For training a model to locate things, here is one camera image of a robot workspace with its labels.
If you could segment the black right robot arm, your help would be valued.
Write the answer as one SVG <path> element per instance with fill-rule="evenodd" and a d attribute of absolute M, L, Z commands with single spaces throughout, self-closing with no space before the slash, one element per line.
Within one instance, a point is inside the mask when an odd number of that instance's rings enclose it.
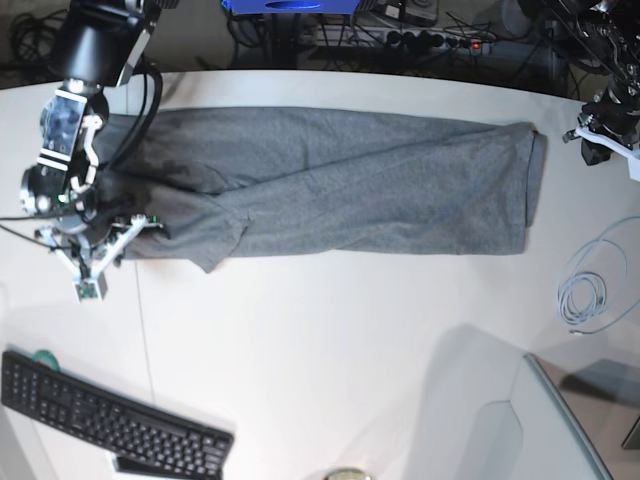
<path fill-rule="evenodd" d="M 133 200 L 117 186 L 126 160 L 158 111 L 163 80 L 144 51 L 173 1 L 73 1 L 54 41 L 50 70 L 62 83 L 42 111 L 42 144 L 22 178 L 20 203 L 47 227 L 37 238 L 52 250 L 89 260 L 129 243 L 145 222 L 123 222 Z M 153 97 L 122 132 L 108 128 L 107 88 L 140 74 Z"/>

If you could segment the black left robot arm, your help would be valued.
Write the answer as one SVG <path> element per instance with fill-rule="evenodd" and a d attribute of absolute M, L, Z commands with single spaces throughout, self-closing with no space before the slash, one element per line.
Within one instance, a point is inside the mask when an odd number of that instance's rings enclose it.
<path fill-rule="evenodd" d="M 554 53 L 607 86 L 585 103 L 565 142 L 581 142 L 586 165 L 614 153 L 639 157 L 639 3 L 520 1 L 534 31 Z"/>

